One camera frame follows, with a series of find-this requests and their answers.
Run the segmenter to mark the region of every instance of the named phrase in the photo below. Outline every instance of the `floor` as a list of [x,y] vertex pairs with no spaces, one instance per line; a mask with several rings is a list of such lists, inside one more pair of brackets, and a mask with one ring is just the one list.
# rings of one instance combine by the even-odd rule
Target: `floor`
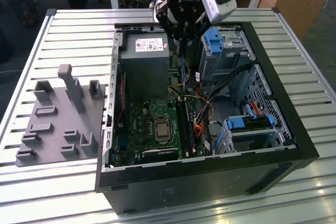
[[[49,8],[70,9],[67,0],[34,0],[40,25]],[[148,6],[148,0],[140,0],[143,7]],[[101,0],[88,0],[87,9],[110,8],[110,3]],[[0,0],[0,29],[13,50],[10,60],[0,64],[0,120],[20,77],[20,70],[24,68],[30,50],[39,31],[35,28],[24,28],[12,12],[5,0]],[[307,32],[303,45],[310,56],[318,65],[331,86],[336,90],[336,0],[328,0],[326,7],[321,10],[319,16]]]

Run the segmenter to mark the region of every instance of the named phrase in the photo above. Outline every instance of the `sticker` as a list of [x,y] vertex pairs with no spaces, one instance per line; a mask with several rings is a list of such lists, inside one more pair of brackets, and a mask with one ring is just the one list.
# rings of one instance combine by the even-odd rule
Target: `sticker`
[[137,39],[135,41],[135,52],[163,51],[162,38]]
[[195,77],[196,77],[196,81],[197,81],[197,82],[199,82],[199,75],[200,75],[200,73],[199,73],[199,72],[196,72]]
[[208,141],[204,142],[204,146],[205,146],[205,148],[208,149],[208,151],[210,151],[210,143]]

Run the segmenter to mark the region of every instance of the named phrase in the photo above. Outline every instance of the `slotted aluminum surface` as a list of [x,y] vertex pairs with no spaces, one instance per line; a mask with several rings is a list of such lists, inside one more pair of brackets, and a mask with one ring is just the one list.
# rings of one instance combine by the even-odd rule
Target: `slotted aluminum surface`
[[63,86],[56,78],[58,65],[71,63],[73,75],[79,77],[80,83],[98,79],[107,85],[114,24],[152,22],[147,9],[59,10],[55,16],[46,17],[29,57],[31,64],[28,61],[0,126],[0,222],[162,224],[335,220],[333,91],[281,15],[270,9],[239,9],[227,21],[252,22],[316,145],[319,160],[293,172],[266,193],[124,216],[117,216],[103,194],[94,192],[96,159],[16,167],[15,154],[33,109],[32,89],[36,80],[49,79],[52,86]]

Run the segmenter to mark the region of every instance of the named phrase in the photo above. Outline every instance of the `wire bundle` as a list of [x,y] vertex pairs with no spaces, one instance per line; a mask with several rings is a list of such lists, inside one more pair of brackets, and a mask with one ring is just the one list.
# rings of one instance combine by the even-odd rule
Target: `wire bundle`
[[208,95],[207,99],[205,100],[204,106],[199,111],[197,117],[196,117],[196,124],[200,124],[205,111],[207,110],[207,107],[209,106],[210,102],[215,98],[219,92],[225,88],[227,85],[230,84],[230,82],[233,80],[233,78],[239,74],[240,72],[250,70],[253,67],[254,63],[249,63],[242,65],[235,70],[233,70],[231,73],[229,73],[222,81],[220,81],[211,91],[211,93]]

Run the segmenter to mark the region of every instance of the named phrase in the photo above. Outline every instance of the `gray fixture plate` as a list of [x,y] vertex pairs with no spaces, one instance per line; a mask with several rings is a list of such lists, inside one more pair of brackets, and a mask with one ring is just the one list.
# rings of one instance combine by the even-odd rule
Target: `gray fixture plate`
[[[51,100],[50,105],[54,105],[57,108],[56,114],[51,113],[50,115],[36,116],[36,110],[46,107],[42,106],[37,99],[25,134],[32,133],[29,131],[32,125],[47,125],[51,123],[53,125],[53,129],[50,131],[37,133],[41,138],[40,143],[32,143],[32,145],[29,146],[26,146],[24,143],[22,143],[18,154],[31,148],[36,152],[37,155],[32,158],[23,158],[23,161],[20,161],[17,158],[15,165],[39,165],[97,157],[97,150],[84,152],[83,147],[80,146],[80,138],[72,141],[66,141],[63,135],[64,131],[77,129],[79,135],[84,134],[85,139],[89,141],[90,134],[92,132],[94,141],[97,142],[97,144],[93,143],[93,145],[98,146],[98,141],[101,134],[101,122],[105,94],[105,86],[100,86],[103,96],[99,99],[91,99],[89,86],[82,86],[83,96],[81,100],[85,106],[85,111],[80,114],[77,112],[72,101],[66,94],[66,87],[53,88],[53,91],[48,93]],[[70,146],[71,144],[74,144],[77,148],[77,150],[72,155],[69,155],[68,153],[62,154],[60,152],[62,146],[65,146],[65,148],[63,147],[64,150],[68,150],[67,146]]]

